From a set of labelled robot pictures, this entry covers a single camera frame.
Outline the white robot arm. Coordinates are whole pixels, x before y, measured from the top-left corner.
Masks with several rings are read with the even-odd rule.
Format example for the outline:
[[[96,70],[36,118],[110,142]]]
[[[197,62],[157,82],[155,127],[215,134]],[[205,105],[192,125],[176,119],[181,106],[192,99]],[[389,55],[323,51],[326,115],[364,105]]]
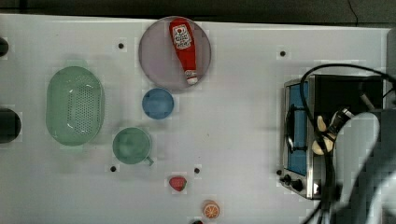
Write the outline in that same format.
[[[340,201],[330,224],[371,224],[383,185],[395,175],[395,111],[375,110],[346,122],[335,142]]]

